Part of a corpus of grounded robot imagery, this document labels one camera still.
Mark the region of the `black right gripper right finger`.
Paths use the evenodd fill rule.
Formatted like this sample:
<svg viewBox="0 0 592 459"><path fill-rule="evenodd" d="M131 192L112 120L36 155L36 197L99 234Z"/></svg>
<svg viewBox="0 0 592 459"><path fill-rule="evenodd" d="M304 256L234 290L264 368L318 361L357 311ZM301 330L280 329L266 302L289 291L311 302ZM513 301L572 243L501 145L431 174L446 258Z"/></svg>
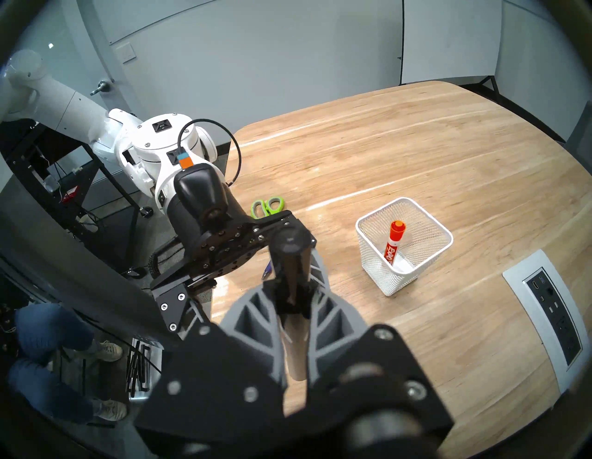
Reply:
<svg viewBox="0 0 592 459"><path fill-rule="evenodd" d="M447 437L453 419L392 326L367 325L336 294L314 294L310 312L306 407L331 415L392 407L414 416L435 440Z"/></svg>

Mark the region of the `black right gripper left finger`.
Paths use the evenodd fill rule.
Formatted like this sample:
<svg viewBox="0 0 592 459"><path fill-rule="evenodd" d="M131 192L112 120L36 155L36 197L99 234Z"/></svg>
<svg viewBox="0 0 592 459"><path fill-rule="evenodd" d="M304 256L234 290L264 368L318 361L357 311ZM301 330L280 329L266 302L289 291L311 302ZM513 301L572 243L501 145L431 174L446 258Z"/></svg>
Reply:
<svg viewBox="0 0 592 459"><path fill-rule="evenodd" d="M278 316L260 285L173 353L134 421L145 444L219 444L284 418Z"/></svg>

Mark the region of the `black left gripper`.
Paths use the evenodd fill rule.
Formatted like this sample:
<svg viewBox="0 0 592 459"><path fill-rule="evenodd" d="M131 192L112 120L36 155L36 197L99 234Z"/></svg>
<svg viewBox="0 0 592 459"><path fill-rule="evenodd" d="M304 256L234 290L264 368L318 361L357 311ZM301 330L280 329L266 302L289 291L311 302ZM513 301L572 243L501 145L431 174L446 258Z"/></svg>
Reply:
<svg viewBox="0 0 592 459"><path fill-rule="evenodd" d="M199 222L173 197L167 207L176 239L184 249L180 262L154 278L150 289L160 308L169 332L179 333L186 310L196 310L194 318L206 322L206 314L198 299L189 292L189 283L203 282L225 275L244 265L256 252L271 246L274 236L282 229L304 226L291 211L282 210L254 219L238 202L227 197L227 212ZM318 250L311 251L311 279L325 290L330 289L328 271Z"/></svg>

